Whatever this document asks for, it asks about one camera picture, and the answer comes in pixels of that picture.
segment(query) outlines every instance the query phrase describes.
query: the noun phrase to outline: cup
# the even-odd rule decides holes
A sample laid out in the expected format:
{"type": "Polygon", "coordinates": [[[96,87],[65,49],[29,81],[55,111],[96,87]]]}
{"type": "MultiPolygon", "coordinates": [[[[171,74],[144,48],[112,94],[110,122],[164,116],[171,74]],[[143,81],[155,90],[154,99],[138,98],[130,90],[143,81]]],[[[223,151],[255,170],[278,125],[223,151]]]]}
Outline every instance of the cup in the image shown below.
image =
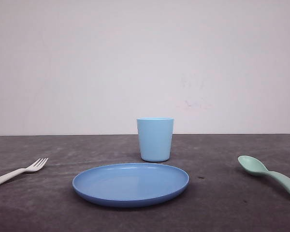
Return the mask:
{"type": "Polygon", "coordinates": [[[142,117],[137,119],[141,158],[162,162],[170,158],[174,119],[142,117]]]}

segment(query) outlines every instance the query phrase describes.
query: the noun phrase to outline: mint green spoon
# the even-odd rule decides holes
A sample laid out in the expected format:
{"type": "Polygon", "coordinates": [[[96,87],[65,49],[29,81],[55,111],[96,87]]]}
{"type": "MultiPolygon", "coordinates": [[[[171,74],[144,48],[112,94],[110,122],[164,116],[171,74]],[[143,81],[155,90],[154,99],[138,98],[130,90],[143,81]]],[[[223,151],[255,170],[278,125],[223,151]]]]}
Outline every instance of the mint green spoon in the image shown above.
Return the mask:
{"type": "Polygon", "coordinates": [[[242,167],[251,175],[268,175],[277,180],[290,193],[290,178],[274,171],[269,171],[264,164],[251,156],[239,156],[238,161],[242,167]]]}

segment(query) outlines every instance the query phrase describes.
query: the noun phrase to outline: cup rim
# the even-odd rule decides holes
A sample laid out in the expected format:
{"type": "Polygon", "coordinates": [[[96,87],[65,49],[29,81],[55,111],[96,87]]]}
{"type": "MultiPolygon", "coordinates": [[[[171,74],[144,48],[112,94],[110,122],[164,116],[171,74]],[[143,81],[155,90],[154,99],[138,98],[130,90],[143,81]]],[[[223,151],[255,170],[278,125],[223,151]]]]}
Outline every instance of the cup rim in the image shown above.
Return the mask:
{"type": "Polygon", "coordinates": [[[174,120],[171,117],[140,117],[137,120],[174,120]]]}

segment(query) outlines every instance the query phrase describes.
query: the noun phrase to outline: plastic fork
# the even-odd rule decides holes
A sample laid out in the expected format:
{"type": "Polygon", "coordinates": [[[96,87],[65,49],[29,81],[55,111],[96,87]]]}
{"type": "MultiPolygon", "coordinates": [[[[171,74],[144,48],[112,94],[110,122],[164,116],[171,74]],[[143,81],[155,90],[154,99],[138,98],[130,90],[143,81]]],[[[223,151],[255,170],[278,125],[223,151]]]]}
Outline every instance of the plastic fork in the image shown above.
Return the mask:
{"type": "Polygon", "coordinates": [[[38,159],[32,165],[27,168],[20,168],[5,175],[0,176],[0,184],[4,183],[5,181],[12,179],[13,177],[22,174],[22,173],[34,173],[43,168],[46,164],[48,158],[38,159]]]}

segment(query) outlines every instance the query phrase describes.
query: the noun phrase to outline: dinnerware set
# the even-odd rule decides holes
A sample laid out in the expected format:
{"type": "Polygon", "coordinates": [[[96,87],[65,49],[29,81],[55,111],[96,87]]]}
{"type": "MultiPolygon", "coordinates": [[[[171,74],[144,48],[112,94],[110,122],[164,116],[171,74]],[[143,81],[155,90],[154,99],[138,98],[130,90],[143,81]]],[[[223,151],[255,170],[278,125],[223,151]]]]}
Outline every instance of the dinnerware set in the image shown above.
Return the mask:
{"type": "MultiPolygon", "coordinates": [[[[91,203],[111,207],[143,207],[177,197],[189,184],[184,170],[155,162],[170,158],[174,119],[143,117],[137,119],[139,146],[143,163],[119,163],[95,167],[78,174],[72,181],[75,192],[91,203]]],[[[48,158],[38,159],[27,168],[0,176],[0,184],[21,174],[43,168],[48,158]]],[[[240,165],[254,176],[267,175],[290,194],[290,178],[269,171],[254,157],[239,156],[240,165]]]]}

